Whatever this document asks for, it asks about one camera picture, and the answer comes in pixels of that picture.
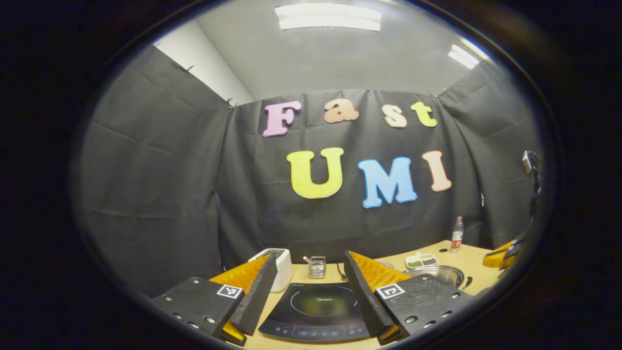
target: white toaster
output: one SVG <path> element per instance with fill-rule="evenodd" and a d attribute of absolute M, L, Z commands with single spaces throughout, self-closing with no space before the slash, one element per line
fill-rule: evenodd
<path fill-rule="evenodd" d="M 294 270 L 292 269 L 292 257 L 289 255 L 289 249 L 281 249 L 281 248 L 268 248 L 264 249 L 261 252 L 257 253 L 254 257 L 248 259 L 248 261 L 253 261 L 259 257 L 263 257 L 268 254 L 276 255 L 276 268 L 277 274 L 274 278 L 274 283 L 272 284 L 272 288 L 270 291 L 282 291 L 287 287 L 289 280 L 292 279 L 294 275 Z"/>

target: ceiling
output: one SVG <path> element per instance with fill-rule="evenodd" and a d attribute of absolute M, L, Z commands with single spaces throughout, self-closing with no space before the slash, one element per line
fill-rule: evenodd
<path fill-rule="evenodd" d="M 382 12 L 380 32 L 333 27 L 282 31 L 274 8 L 297 2 L 233 0 L 197 18 L 255 100 L 364 87 L 438 95 L 468 71 L 447 55 L 452 44 L 460 45 L 461 36 L 411 4 L 333 1 Z"/>

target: plastic bottle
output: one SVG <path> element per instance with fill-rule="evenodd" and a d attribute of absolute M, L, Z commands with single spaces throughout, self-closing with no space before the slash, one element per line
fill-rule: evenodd
<path fill-rule="evenodd" d="M 462 216 L 458 216 L 456 224 L 453 226 L 452 246 L 449 249 L 450 253 L 457 253 L 462 244 L 462 234 L 465 231 L 465 224 L 462 222 Z"/>

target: power cord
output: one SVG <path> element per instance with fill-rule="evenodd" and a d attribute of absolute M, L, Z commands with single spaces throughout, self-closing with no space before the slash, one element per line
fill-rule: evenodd
<path fill-rule="evenodd" d="M 348 281 L 348 277 L 346 276 L 346 274 L 342 273 L 341 270 L 339 269 L 339 263 L 337 263 L 337 272 L 339 272 L 339 274 L 341 275 L 341 279 L 343 281 L 346 281 L 348 283 L 350 282 L 350 281 Z"/>

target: white wall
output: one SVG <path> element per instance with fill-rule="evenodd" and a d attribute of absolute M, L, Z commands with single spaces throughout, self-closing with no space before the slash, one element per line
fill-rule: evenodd
<path fill-rule="evenodd" d="M 231 105 L 254 101 L 196 21 L 182 25 L 154 44 L 159 42 L 160 51 L 184 68 L 194 65 L 190 73 L 223 99 L 232 98 Z"/>

